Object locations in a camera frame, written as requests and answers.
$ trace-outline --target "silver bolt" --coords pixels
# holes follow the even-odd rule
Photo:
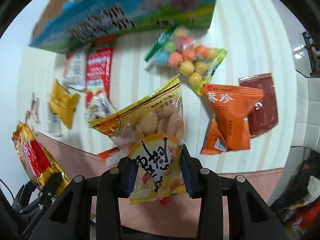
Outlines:
[[[75,182],[81,182],[82,181],[82,176],[75,176],[73,179]]]
[[[237,181],[239,182],[245,182],[245,177],[244,176],[237,176]]]
[[[119,172],[119,169],[118,168],[112,168],[110,169],[110,173],[111,174],[117,174]]]
[[[210,170],[207,169],[207,168],[202,168],[202,169],[200,170],[200,172],[201,172],[201,174],[209,174]]]

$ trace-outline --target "maroon packet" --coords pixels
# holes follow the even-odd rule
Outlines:
[[[264,96],[262,100],[255,104],[255,108],[248,115],[250,137],[255,138],[270,131],[278,123],[277,101],[272,73],[239,78],[239,84],[243,87],[263,90]]]

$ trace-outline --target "barcode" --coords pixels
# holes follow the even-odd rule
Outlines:
[[[227,150],[227,146],[225,146],[222,141],[220,141],[219,139],[217,139],[216,141],[216,145],[214,146],[216,149],[221,150],[221,151],[226,151]]]
[[[89,80],[87,82],[87,88],[93,88],[93,87],[103,87],[102,79]]]
[[[57,114],[51,114],[51,122],[52,123],[58,123],[59,122],[59,116]]]

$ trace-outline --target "orange snack package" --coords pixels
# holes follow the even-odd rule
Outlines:
[[[207,95],[215,114],[212,120],[203,154],[218,154],[226,151],[250,149],[250,132],[247,115],[263,98],[261,89],[205,84]]]

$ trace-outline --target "yellow snack package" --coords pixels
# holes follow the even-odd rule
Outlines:
[[[55,194],[60,194],[70,180],[52,155],[36,141],[29,126],[20,122],[12,141],[24,170],[33,184],[41,190],[53,173],[61,173],[62,182]]]
[[[179,165],[185,127],[178,75],[152,95],[89,124],[144,169],[130,198],[150,201],[185,192]]]
[[[55,80],[50,94],[49,105],[63,124],[70,130],[73,115],[79,100],[79,94],[70,94],[59,82]]]

